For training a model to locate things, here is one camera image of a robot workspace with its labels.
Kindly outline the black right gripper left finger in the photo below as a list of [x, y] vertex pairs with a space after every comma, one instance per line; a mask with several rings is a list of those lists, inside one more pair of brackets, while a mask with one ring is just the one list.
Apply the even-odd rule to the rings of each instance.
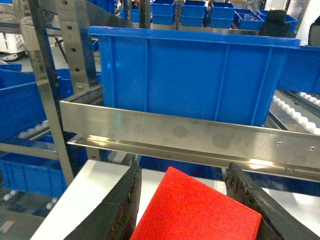
[[136, 228], [142, 169], [134, 162], [66, 240], [129, 240]]

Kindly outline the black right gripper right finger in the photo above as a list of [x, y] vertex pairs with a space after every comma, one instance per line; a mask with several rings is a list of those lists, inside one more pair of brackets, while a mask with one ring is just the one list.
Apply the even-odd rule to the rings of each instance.
[[320, 238], [286, 211], [235, 163], [230, 163], [226, 170], [225, 186], [227, 196], [262, 215], [258, 240]]

